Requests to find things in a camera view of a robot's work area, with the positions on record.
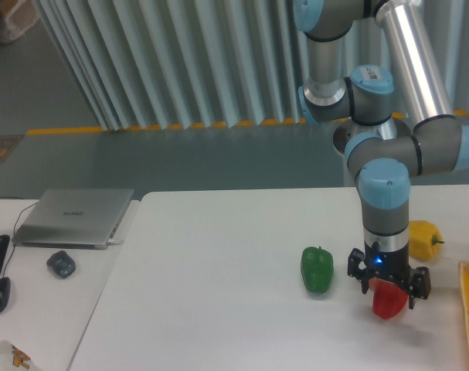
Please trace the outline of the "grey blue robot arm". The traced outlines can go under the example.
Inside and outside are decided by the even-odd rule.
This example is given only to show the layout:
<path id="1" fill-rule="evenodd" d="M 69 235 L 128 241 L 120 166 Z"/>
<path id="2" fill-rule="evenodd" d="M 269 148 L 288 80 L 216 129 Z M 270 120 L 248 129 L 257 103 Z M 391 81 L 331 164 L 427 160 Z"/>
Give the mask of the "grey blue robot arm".
<path id="1" fill-rule="evenodd" d="M 412 1 L 296 1 L 293 14 L 310 43 L 310 72 L 298 90 L 304 117 L 347 117 L 361 128 L 344 150 L 364 232 L 364 249 L 352 250 L 347 273 L 363 291 L 377 278 L 410 303 L 427 299 L 430 272 L 409 263 L 410 180 L 469 168 L 469 126 L 454 116 L 420 10 Z M 385 33 L 398 77 L 376 65 L 342 73 L 343 38 L 367 18 Z"/>

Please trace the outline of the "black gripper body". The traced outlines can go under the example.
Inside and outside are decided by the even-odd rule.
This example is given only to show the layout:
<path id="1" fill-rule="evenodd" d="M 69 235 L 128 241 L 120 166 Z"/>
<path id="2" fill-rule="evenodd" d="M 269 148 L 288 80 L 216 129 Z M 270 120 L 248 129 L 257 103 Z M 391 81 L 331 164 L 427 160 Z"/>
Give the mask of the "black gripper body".
<path id="1" fill-rule="evenodd" d="M 396 251 L 381 251 L 377 242 L 365 244 L 365 251 L 354 248 L 348 256 L 347 275 L 359 280 L 368 275 L 407 291 L 410 269 L 409 244 Z"/>

